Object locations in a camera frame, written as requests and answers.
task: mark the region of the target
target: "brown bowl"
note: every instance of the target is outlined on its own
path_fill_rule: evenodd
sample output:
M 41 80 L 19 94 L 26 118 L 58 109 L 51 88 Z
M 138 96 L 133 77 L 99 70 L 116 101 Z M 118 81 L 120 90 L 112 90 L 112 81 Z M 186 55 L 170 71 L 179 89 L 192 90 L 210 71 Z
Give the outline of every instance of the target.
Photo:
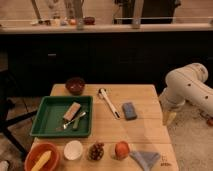
M 26 160 L 24 162 L 24 169 L 25 171 L 30 171 L 36 162 L 39 160 L 39 157 L 45 151 L 51 151 L 51 157 L 48 162 L 40 169 L 41 171 L 54 171 L 56 170 L 59 160 L 60 160 L 60 153 L 57 147 L 49 142 L 44 142 L 36 145 L 33 147 L 30 152 L 28 153 Z
M 85 87 L 85 81 L 81 77 L 72 77 L 66 81 L 66 89 L 73 95 L 81 95 Z

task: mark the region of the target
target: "chair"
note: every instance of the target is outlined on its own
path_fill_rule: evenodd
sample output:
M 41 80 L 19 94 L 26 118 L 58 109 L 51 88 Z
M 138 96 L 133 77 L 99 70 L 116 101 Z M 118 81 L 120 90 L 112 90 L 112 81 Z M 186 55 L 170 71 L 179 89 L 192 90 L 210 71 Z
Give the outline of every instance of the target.
M 12 135 L 8 127 L 32 117 L 36 114 L 36 111 L 27 112 L 26 114 L 7 120 L 8 110 L 15 106 L 12 101 L 7 100 L 6 79 L 8 78 L 8 74 L 8 71 L 0 72 L 0 132 L 3 133 L 11 141 L 11 143 L 16 146 L 16 148 L 21 152 L 21 157 L 24 160 L 28 152 Z

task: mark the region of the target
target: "cabinet door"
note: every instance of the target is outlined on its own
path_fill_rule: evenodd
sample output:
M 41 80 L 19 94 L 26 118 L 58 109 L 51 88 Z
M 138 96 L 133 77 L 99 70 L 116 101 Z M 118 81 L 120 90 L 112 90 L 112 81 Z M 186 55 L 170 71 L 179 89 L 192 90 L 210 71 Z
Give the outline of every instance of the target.
M 88 47 L 82 42 L 31 43 L 9 51 L 9 69 L 24 95 L 49 95 L 53 84 L 73 76 L 87 78 Z

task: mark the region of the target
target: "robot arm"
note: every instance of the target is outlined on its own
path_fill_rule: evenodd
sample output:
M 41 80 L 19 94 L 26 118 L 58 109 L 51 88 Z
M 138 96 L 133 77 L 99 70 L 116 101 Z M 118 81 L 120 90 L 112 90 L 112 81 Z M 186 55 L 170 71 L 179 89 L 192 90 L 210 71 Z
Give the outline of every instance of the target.
M 167 87 L 159 96 L 163 111 L 179 109 L 188 100 L 213 116 L 213 89 L 204 82 L 207 69 L 200 63 L 192 63 L 170 71 L 166 75 Z

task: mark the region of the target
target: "cloth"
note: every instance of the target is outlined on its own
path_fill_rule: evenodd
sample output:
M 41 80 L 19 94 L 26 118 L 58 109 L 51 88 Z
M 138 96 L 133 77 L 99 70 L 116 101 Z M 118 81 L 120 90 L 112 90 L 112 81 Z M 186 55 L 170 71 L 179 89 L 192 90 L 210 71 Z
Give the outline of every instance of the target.
M 143 168 L 144 171 L 150 171 L 160 158 L 160 154 L 157 152 L 145 151 L 131 151 L 130 156 Z

